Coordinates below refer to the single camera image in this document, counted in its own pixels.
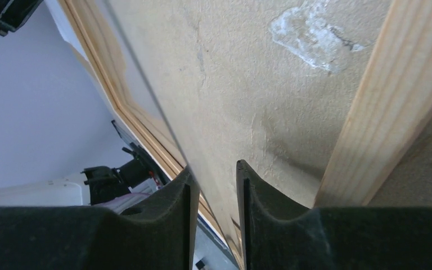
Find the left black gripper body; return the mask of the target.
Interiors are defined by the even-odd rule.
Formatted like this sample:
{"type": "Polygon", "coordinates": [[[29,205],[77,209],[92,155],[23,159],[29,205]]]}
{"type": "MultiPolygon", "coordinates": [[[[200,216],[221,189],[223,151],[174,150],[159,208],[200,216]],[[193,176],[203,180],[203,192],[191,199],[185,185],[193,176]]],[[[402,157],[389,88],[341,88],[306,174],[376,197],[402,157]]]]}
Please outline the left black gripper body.
{"type": "Polygon", "coordinates": [[[31,17],[43,0],[0,0],[0,36],[16,32],[31,17]]]}

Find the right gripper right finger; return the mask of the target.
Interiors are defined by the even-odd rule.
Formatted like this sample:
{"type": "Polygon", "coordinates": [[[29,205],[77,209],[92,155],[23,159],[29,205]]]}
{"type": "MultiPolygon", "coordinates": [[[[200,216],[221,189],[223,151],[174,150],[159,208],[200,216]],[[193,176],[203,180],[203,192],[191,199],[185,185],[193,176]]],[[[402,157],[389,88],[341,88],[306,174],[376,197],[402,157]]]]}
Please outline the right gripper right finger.
{"type": "Polygon", "coordinates": [[[432,207],[310,209],[245,160],[236,182],[246,269],[432,269],[432,207]]]}

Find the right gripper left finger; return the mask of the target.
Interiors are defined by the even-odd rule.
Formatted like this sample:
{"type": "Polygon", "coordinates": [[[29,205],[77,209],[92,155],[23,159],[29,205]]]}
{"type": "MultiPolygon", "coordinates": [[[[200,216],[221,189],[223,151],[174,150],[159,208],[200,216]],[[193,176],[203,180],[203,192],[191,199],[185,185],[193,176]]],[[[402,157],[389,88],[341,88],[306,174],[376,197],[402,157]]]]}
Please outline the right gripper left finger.
{"type": "Polygon", "coordinates": [[[184,169],[121,214],[0,207],[0,269],[191,269],[199,193],[184,169]]]}

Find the glossy printed photo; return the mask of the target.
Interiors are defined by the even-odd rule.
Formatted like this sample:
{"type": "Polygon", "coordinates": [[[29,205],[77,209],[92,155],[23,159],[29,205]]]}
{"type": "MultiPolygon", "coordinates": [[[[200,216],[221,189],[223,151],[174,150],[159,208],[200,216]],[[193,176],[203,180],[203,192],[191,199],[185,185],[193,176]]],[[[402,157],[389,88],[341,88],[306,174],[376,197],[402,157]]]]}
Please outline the glossy printed photo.
{"type": "Polygon", "coordinates": [[[86,61],[88,61],[88,57],[76,35],[76,32],[71,26],[70,20],[64,13],[62,5],[58,0],[45,0],[44,3],[47,5],[64,41],[68,42],[86,61]]]}

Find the wooden picture frame with glass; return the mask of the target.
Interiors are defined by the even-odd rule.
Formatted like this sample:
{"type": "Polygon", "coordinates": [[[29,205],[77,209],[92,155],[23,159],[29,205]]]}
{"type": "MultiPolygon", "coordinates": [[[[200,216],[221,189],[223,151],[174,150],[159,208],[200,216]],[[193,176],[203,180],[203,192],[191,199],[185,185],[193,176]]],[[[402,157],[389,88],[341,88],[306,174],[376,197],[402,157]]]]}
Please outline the wooden picture frame with glass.
{"type": "MultiPolygon", "coordinates": [[[[60,2],[117,118],[170,178],[190,169],[103,1],[60,2]]],[[[196,2],[242,255],[239,160],[310,209],[432,207],[432,1],[196,2]]]]}

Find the clear glass pane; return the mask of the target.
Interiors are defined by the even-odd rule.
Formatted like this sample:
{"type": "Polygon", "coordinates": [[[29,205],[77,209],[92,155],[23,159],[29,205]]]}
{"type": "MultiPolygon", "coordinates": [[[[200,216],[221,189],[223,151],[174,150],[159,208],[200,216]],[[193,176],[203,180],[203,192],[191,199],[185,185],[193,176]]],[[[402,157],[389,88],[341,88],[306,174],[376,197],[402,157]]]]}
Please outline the clear glass pane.
{"type": "Polygon", "coordinates": [[[233,222],[233,195],[205,141],[209,63],[196,1],[103,1],[127,59],[151,95],[179,154],[190,167],[239,269],[245,263],[233,222]]]}

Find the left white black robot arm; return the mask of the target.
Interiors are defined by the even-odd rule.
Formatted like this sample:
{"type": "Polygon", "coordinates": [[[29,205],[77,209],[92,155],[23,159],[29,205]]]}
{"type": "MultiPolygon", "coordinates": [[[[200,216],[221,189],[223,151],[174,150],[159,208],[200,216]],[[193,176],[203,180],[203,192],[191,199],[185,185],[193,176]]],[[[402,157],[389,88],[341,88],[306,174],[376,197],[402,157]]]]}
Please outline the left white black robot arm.
{"type": "Polygon", "coordinates": [[[0,206],[123,206],[169,181],[112,111],[60,1],[0,36],[0,206]]]}

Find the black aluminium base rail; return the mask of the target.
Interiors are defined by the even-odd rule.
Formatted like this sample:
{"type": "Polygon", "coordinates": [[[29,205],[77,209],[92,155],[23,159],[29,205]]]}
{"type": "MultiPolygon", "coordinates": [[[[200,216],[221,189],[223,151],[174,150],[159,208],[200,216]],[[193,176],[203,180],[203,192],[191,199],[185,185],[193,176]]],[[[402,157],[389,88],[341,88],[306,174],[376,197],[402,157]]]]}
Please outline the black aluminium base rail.
{"type": "MultiPolygon", "coordinates": [[[[133,156],[138,157],[141,161],[146,163],[155,174],[157,186],[161,188],[163,185],[169,183],[171,178],[168,177],[166,171],[151,157],[151,155],[142,147],[136,139],[133,139],[130,133],[121,127],[116,121],[111,121],[113,127],[118,133],[119,137],[126,143],[127,148],[124,151],[134,151],[133,156]]],[[[217,232],[218,225],[215,223],[211,211],[200,198],[195,251],[193,256],[193,269],[238,269],[235,259],[232,257],[231,252],[227,245],[223,242],[220,233],[217,232]]]]}

